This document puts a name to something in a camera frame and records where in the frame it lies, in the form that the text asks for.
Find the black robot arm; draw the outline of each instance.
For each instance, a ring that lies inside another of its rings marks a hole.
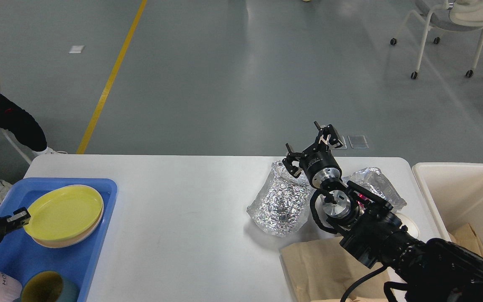
[[[381,262],[383,268],[376,273],[391,267],[407,282],[384,285],[389,301],[395,301],[391,289],[407,291],[409,302],[483,301],[483,258],[443,239],[426,243],[415,239],[391,212],[387,200],[351,181],[344,184],[342,170],[330,152],[330,147],[342,146],[338,134],[332,125],[314,124],[318,128],[315,142],[301,153],[292,152],[287,144],[283,163],[294,177],[305,172],[316,189],[310,207],[318,227],[343,235],[340,245],[368,268]],[[324,225],[316,211],[320,196],[330,226]],[[373,276],[365,276],[348,291]]]

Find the teal mug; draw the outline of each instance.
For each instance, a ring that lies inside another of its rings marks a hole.
[[[76,302],[78,296],[79,288],[75,283],[48,270],[29,279],[15,302]]]

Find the plastic bin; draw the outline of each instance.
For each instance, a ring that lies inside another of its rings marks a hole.
[[[412,170],[441,237],[449,240],[447,230],[468,222],[483,244],[483,164],[418,163]]]

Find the aluminum foil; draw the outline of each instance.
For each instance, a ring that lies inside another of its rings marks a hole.
[[[393,212],[400,211],[408,204],[400,197],[395,187],[393,187],[379,168],[365,168],[351,174],[349,177],[342,177],[342,179],[344,183],[351,180],[361,187],[370,190],[372,193],[378,194],[393,206]]]
[[[313,191],[304,173],[293,178],[282,162],[276,161],[247,213],[264,232],[285,237],[307,222]]]

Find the yellow plate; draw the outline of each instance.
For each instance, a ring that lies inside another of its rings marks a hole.
[[[33,237],[33,240],[39,245],[42,245],[43,247],[47,247],[47,248],[65,248],[71,245],[75,245],[85,240],[89,235],[92,234],[92,232],[94,232],[94,230],[96,230],[96,228],[98,227],[98,225],[100,225],[100,222],[102,220],[103,212],[104,212],[104,207],[102,207],[100,211],[100,215],[98,216],[98,218],[96,218],[96,221],[94,222],[94,224],[92,224],[92,226],[88,227],[88,229],[86,229],[76,237],[70,238],[68,240],[62,240],[62,241],[43,241],[40,239],[36,239],[34,237]]]
[[[43,241],[71,239],[86,231],[100,215],[104,201],[86,185],[69,185],[39,197],[27,209],[29,224],[23,229]]]

